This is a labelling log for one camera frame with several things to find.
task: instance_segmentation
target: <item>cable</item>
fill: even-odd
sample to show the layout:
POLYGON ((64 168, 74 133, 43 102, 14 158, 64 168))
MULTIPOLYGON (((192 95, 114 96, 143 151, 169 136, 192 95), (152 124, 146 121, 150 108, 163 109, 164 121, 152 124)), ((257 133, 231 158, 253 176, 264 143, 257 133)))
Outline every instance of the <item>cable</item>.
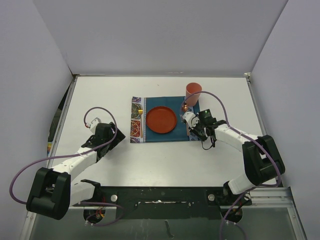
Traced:
POLYGON ((211 140, 211 146, 209 148, 204 148, 204 141, 201 141, 201 146, 204 150, 209 150, 214 147, 215 143, 213 142, 211 137, 210 137, 210 140, 211 140))
POLYGON ((244 239, 245 239, 245 240, 248 239, 248 236, 247 236, 245 230, 244 230, 238 223, 233 222, 233 221, 229 221, 229 222, 233 223, 234 225, 236 225, 236 226, 240 229, 240 231, 241 231, 241 232, 243 233, 243 235, 244 235, 244 239))
MULTIPOLYGON (((106 202, 106 198, 102 197, 103 203, 106 202)), ((103 218, 105 217, 104 214, 101 212, 101 210, 103 209, 103 206, 100 206, 99 208, 96 209, 95 215, 98 217, 98 214, 100 214, 103 218)))
POLYGON ((99 146, 96 146, 96 147, 94 147, 94 148, 92 148, 92 149, 90 149, 90 150, 88 150, 88 151, 84 151, 84 152, 82 152, 81 154, 75 153, 75 154, 71 154, 71 155, 49 156, 49 157, 45 157, 45 158, 42 158, 42 159, 33 161, 32 163, 24 166, 24 167, 23 167, 20 171, 18 171, 18 173, 13 177, 13 179, 12 179, 12 181, 11 181, 11 183, 10 183, 9 193, 10 193, 10 196, 11 196, 11 198, 12 198, 13 200, 15 200, 15 201, 16 201, 17 203, 19 203, 19 204, 24 204, 24 205, 27 204, 27 202, 22 201, 22 200, 16 198, 16 196, 14 195, 14 192, 13 192, 14 184, 15 184, 17 178, 18 178, 19 175, 20 175, 24 170, 26 170, 27 168, 29 168, 29 167, 31 167, 31 166, 33 166, 33 165, 35 165, 35 164, 41 163, 41 162, 43 162, 43 161, 50 160, 50 159, 64 159, 64 158, 73 158, 73 157, 78 157, 78 156, 81 156, 81 155, 86 155, 86 154, 88 154, 88 153, 91 153, 91 152, 94 151, 94 150, 97 150, 98 148, 101 148, 101 147, 104 147, 104 146, 110 144, 110 143, 116 138, 117 132, 118 132, 118 127, 117 127, 116 119, 115 119, 115 117, 111 114, 111 112, 109 112, 107 109, 105 109, 105 108, 103 108, 103 107, 95 106, 95 107, 90 108, 90 109, 85 113, 85 115, 84 115, 84 118, 83 118, 84 124, 87 126, 86 117, 87 117, 88 113, 89 113, 90 111, 92 111, 93 109, 102 109, 102 110, 105 110, 105 111, 111 116, 111 118, 112 118, 112 120, 113 120, 113 122, 114 122, 114 128, 115 128, 114 135, 113 135, 113 137, 111 138, 111 140, 110 140, 110 141, 107 141, 107 142, 105 142, 105 143, 103 143, 103 144, 101 144, 101 145, 99 145, 99 146))
POLYGON ((238 206, 238 208, 235 210, 235 211, 233 211, 232 212, 232 214, 236 214, 237 212, 239 212, 240 211, 240 209, 244 206, 244 205, 246 205, 247 203, 249 203, 250 202, 250 199, 249 200, 247 200, 247 201, 245 201, 244 203, 240 203, 240 205, 238 206))
POLYGON ((125 208, 123 206, 120 206, 118 204, 114 204, 114 203, 107 203, 107 202, 90 202, 90 201, 84 201, 84 202, 81 202, 81 205, 99 205, 99 206, 105 206, 105 207, 117 207, 117 208, 120 208, 122 209, 122 214, 120 216, 118 216, 115 220, 113 221, 110 221, 110 222, 107 222, 107 223, 104 223, 104 224, 97 224, 97 223, 91 223, 89 222, 89 218, 95 216, 96 214, 91 214, 89 215, 86 219, 85 219, 85 222, 89 222, 92 226, 95 226, 95 227, 105 227, 105 226, 109 226, 111 224, 114 224, 116 222, 118 222, 124 215, 125 215, 125 208))
POLYGON ((213 93, 211 92, 208 92, 208 91, 197 91, 193 94, 191 94, 190 96, 186 97, 184 99, 184 101, 182 102, 181 106, 180 106, 180 117, 182 118, 182 107, 185 103, 186 100, 188 100, 191 96, 193 95, 196 95, 196 94, 200 94, 200 93, 204 93, 204 94, 209 94, 211 96, 213 96, 215 99, 218 100, 218 102, 220 103, 222 109, 223 109, 223 113, 224 113, 224 118, 225 118, 225 121, 226 121, 226 124, 227 126, 233 130, 234 132, 236 132, 237 134, 239 135, 242 135, 244 138, 248 139, 249 141, 252 141, 265 155, 266 157, 270 160, 272 166, 274 167, 274 170, 276 172, 276 175, 278 177, 277 181, 275 184, 261 184, 259 186, 255 186, 255 187, 252 187, 246 191, 244 191, 243 193, 240 194, 240 196, 234 201, 234 203, 231 205, 231 207, 228 209, 228 211, 226 212, 226 214, 224 215, 224 217, 222 218, 222 221, 221 221, 221 224, 220 224, 220 227, 219 227, 219 239, 222 240, 222 230, 223 230, 223 226, 224 226, 224 221, 226 220, 226 217, 228 216, 228 214, 230 213, 230 211, 233 209, 233 207, 237 204, 237 202, 245 195, 246 192, 249 192, 249 191, 252 191, 253 189, 257 188, 257 187, 278 187, 280 184, 281 184, 281 174, 280 174, 280 171, 275 163, 275 161, 273 160, 273 158, 270 156, 270 154, 254 139, 252 139, 251 137, 245 135, 245 134, 241 134, 241 132, 239 132, 237 129, 235 129, 234 127, 232 127, 229 123, 229 120, 228 120, 228 115, 227 115, 227 111, 226 111, 226 108, 225 108, 225 105, 223 104, 223 102, 220 100, 219 97, 217 97, 216 95, 214 95, 213 93))

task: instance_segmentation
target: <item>placemat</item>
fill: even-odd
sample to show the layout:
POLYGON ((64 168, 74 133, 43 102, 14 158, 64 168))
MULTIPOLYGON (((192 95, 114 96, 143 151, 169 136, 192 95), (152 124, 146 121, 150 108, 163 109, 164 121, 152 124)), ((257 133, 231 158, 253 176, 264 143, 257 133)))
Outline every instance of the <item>placemat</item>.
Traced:
MULTIPOLYGON (((187 126, 181 122, 180 106, 185 96, 162 96, 162 97, 132 97, 131 101, 131 143, 154 143, 154 142, 177 142, 198 141, 199 139, 190 133, 187 134, 187 126), (165 106, 171 108, 177 118, 175 128, 168 133, 160 134, 146 126, 146 116, 151 109, 165 106)), ((189 112, 200 111, 199 102, 194 107, 188 108, 189 112)))

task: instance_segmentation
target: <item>gray wall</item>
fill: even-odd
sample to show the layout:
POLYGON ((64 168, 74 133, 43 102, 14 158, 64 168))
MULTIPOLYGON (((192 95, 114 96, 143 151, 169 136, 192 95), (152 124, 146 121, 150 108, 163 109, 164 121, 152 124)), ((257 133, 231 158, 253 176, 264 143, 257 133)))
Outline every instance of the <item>gray wall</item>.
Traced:
MULTIPOLYGON (((19 239, 26 207, 9 185, 26 164, 43 158, 51 120, 72 76, 31 0, 0 1, 0 238, 19 239)), ((26 201, 37 165, 18 179, 26 201)))
POLYGON ((289 0, 252 72, 309 240, 319 239, 320 1, 289 0))
POLYGON ((242 75, 287 0, 34 0, 74 74, 242 75))

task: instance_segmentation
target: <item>table surface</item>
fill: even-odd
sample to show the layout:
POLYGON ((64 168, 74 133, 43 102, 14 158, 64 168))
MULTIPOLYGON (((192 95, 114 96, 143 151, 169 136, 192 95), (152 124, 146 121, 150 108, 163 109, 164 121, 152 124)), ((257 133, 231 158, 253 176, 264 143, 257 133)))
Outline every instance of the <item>table surface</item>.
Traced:
MULTIPOLYGON (((73 154, 85 143, 91 132, 84 126, 84 114, 89 108, 100 106, 111 111, 126 138, 75 181, 89 179, 103 186, 222 186, 245 171, 242 153, 223 142, 217 142, 215 148, 207 151, 202 149, 200 141, 130 143, 132 96, 183 96, 190 82, 201 84, 204 91, 222 100, 232 126, 262 135, 247 81, 242 77, 80 76, 55 155, 73 154)), ((210 109, 217 120, 225 119, 219 102, 212 96, 201 94, 199 105, 200 110, 210 109)), ((91 111, 87 121, 95 117, 104 123, 111 121, 111 117, 99 109, 91 111)), ((209 141, 204 142, 205 147, 209 145, 209 141)), ((55 159, 53 165, 62 161, 55 159)))

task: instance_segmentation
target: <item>red plate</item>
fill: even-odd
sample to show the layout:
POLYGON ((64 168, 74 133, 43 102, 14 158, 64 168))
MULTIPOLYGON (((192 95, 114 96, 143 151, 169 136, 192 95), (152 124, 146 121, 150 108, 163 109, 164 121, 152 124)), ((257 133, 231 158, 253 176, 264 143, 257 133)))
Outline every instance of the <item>red plate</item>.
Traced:
POLYGON ((156 106, 146 114, 146 125, 158 134, 166 134, 177 125, 177 117, 171 108, 156 106))

